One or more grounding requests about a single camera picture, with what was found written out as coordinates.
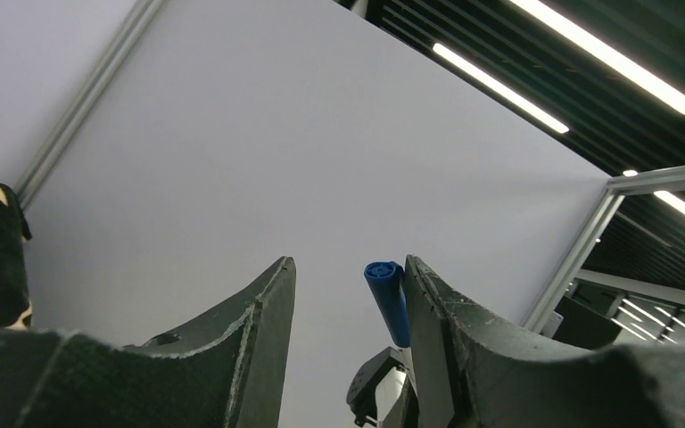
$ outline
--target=black ceiling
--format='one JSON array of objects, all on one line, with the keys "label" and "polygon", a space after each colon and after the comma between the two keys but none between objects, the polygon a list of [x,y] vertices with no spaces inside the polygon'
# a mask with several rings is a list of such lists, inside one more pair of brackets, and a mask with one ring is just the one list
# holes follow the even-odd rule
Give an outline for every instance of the black ceiling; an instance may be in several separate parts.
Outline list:
[{"label": "black ceiling", "polygon": [[[543,3],[685,94],[685,0]],[[685,165],[685,116],[510,2],[369,0],[367,20],[475,85],[432,46],[461,54],[564,122],[563,135],[540,128],[613,176]],[[685,218],[652,195],[629,197],[585,268],[685,289]]]}]

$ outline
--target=white panel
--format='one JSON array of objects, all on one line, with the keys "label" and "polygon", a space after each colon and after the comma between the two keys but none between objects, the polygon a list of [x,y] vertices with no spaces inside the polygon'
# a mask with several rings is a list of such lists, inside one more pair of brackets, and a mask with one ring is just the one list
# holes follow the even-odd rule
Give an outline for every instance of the white panel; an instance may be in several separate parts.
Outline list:
[{"label": "white panel", "polygon": [[28,213],[36,320],[142,342],[292,255],[280,425],[339,426],[389,343],[369,261],[519,322],[606,180],[333,2],[177,0]]},{"label": "white panel", "polygon": [[0,0],[0,181],[14,185],[135,0]]},{"label": "white panel", "polygon": [[374,395],[376,403],[376,417],[379,421],[377,426],[382,426],[382,421],[390,414],[392,407],[400,398],[403,384],[406,382],[406,373],[393,367],[384,376],[384,379],[376,386]]}]

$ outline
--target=blue marker cap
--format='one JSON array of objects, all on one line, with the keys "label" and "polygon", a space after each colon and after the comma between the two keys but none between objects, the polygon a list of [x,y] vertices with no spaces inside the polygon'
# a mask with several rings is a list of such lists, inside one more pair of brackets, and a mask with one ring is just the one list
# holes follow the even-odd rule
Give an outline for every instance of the blue marker cap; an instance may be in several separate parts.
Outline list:
[{"label": "blue marker cap", "polygon": [[392,341],[401,348],[410,347],[409,316],[400,288],[403,268],[394,261],[375,261],[366,266],[364,277],[390,330]]}]

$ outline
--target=metal beam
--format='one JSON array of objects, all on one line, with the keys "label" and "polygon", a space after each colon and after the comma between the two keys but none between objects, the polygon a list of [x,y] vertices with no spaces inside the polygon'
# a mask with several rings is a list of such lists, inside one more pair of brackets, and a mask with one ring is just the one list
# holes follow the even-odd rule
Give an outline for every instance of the metal beam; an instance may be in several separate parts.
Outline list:
[{"label": "metal beam", "polygon": [[618,293],[618,295],[615,296],[615,299],[613,299],[613,303],[610,304],[610,308],[607,309],[607,313],[605,314],[605,318],[610,319],[615,317],[615,314],[618,313],[618,308],[621,307],[621,304],[623,303],[623,299],[626,298],[626,293],[621,291]]},{"label": "metal beam", "polygon": [[685,166],[642,172],[633,177],[613,177],[608,181],[607,188],[625,196],[658,190],[685,191]]},{"label": "metal beam", "polygon": [[565,288],[574,280],[584,261],[592,252],[595,240],[602,235],[610,219],[614,216],[623,201],[623,196],[607,188],[600,198],[590,219],[582,228],[571,249],[558,266],[547,288],[534,305],[524,321],[524,327],[533,332],[540,332],[553,313],[553,309],[565,294]]},{"label": "metal beam", "polygon": [[613,177],[607,182],[606,191],[598,207],[571,246],[571,250],[561,261],[547,288],[537,299],[524,321],[524,327],[536,333],[541,331],[553,309],[563,297],[566,286],[576,277],[584,261],[590,255],[595,239],[602,234],[618,210],[623,197],[653,193],[658,190],[685,191],[685,166],[643,172],[633,177]]},{"label": "metal beam", "polygon": [[361,18],[366,18],[368,9],[368,0],[357,0],[351,7],[351,12],[357,14]]},{"label": "metal beam", "polygon": [[576,273],[576,277],[582,281],[594,284],[602,284],[626,292],[634,292],[660,300],[671,301],[678,305],[685,306],[685,291],[663,285],[645,283],[620,276],[613,276],[581,269]]},{"label": "metal beam", "polygon": [[56,168],[122,63],[167,0],[137,0],[116,36],[14,187],[23,209]]}]

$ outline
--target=aluminum frame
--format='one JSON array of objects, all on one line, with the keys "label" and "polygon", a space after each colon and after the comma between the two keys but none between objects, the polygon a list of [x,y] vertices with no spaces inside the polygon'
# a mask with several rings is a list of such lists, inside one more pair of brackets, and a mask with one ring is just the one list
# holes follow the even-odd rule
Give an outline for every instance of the aluminum frame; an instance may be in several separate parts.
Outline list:
[{"label": "aluminum frame", "polygon": [[168,0],[137,0],[128,16],[88,75],[70,107],[59,118],[28,168],[14,187],[26,210],[75,139],[91,111],[116,76],[121,65],[148,30],[151,21]]},{"label": "aluminum frame", "polygon": [[582,268],[595,246],[595,240],[603,233],[607,224],[618,211],[625,196],[653,193],[658,190],[669,192],[685,191],[685,166],[657,169],[639,173],[634,177],[613,177],[608,180],[590,218],[584,224],[568,253],[557,267],[545,290],[529,311],[523,326],[539,333],[553,309],[565,294],[565,288]]}]

